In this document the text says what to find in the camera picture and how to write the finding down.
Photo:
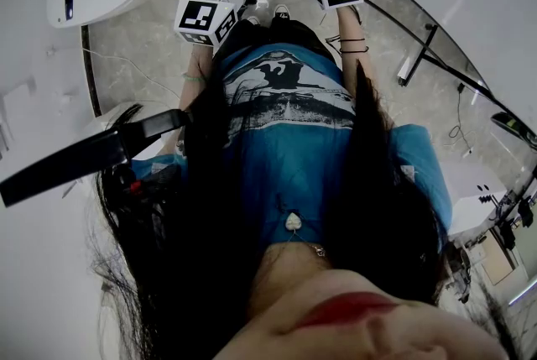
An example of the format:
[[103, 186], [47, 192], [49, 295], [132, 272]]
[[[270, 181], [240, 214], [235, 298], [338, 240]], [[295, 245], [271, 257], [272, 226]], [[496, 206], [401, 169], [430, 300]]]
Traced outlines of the person's right forearm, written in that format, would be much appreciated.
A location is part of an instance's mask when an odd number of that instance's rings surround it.
[[[350, 6], [338, 8], [336, 13], [339, 35], [342, 39], [365, 38], [357, 15]], [[366, 46], [368, 45], [365, 39], [364, 43], [340, 43], [340, 50], [362, 50]], [[344, 85], [353, 97], [356, 97], [357, 91], [362, 89], [359, 85], [362, 79], [367, 78], [371, 86], [376, 86], [377, 76], [369, 51], [366, 54], [341, 55], [341, 62]]]

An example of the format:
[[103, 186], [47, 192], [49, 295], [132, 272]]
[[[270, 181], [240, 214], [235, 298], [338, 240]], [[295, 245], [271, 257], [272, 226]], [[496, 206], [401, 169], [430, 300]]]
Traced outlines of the person's left forearm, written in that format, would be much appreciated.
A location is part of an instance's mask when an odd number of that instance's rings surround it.
[[184, 85], [179, 109], [185, 110], [205, 89], [211, 77], [213, 48], [200, 44], [193, 46], [190, 62], [183, 75]]

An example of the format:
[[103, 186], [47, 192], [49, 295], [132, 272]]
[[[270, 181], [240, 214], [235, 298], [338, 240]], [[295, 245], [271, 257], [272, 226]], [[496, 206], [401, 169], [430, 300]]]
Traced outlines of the black trousers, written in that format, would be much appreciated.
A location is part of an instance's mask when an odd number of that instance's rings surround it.
[[293, 20], [274, 17], [268, 27], [242, 19], [232, 28], [213, 60], [222, 62], [239, 50], [257, 48], [266, 44], [296, 44], [334, 62], [330, 51], [313, 30]]

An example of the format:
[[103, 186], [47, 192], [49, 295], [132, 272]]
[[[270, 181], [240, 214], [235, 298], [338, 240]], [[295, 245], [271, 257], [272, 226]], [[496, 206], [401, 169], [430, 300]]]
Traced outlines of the blue printed shirt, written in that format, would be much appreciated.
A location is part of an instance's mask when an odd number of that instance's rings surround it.
[[[296, 44], [266, 44], [212, 60], [179, 153], [132, 164], [182, 171], [179, 193], [208, 176], [236, 199], [266, 248], [289, 237], [326, 247], [336, 261], [370, 249], [373, 234], [406, 263], [435, 260], [451, 204], [425, 128], [392, 127], [367, 78], [357, 96], [341, 65]], [[290, 232], [291, 213], [302, 221]]]

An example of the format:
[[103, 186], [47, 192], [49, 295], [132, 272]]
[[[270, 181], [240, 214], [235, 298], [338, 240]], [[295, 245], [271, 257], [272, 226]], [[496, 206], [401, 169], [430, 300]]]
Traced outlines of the black harness with red clip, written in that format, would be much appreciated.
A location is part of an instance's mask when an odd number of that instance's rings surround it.
[[158, 248], [166, 235], [167, 211], [179, 197], [182, 171], [176, 164], [158, 164], [141, 177], [127, 164], [97, 175], [98, 199], [117, 243]]

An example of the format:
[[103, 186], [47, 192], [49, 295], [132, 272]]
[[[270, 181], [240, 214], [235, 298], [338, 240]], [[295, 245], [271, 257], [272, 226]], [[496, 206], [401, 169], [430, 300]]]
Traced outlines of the black chair base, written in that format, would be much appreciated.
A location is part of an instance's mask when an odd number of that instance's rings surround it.
[[537, 135], [532, 133], [515, 117], [506, 112], [497, 112], [491, 116], [491, 121], [504, 131], [526, 142], [533, 150], [537, 151]]

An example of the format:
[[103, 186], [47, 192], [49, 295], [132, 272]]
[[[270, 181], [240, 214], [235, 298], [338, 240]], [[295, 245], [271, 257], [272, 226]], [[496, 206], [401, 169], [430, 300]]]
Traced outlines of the white cabinet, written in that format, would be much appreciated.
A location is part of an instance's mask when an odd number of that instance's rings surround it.
[[450, 235], [456, 235], [482, 225], [495, 213], [507, 189], [486, 167], [455, 170], [446, 185], [452, 204]]

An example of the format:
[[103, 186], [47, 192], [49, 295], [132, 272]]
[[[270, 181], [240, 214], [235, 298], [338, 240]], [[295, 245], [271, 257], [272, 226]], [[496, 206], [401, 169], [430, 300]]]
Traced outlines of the black equipment stands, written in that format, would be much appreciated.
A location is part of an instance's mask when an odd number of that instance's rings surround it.
[[537, 204], [537, 193], [526, 197], [511, 196], [512, 193], [508, 192], [501, 200], [497, 200], [494, 195], [478, 197], [482, 204], [493, 203], [494, 215], [488, 218], [494, 223], [491, 231], [499, 234], [499, 242], [509, 251], [515, 246], [514, 227], [517, 223], [522, 227], [530, 227], [534, 222], [532, 206]]

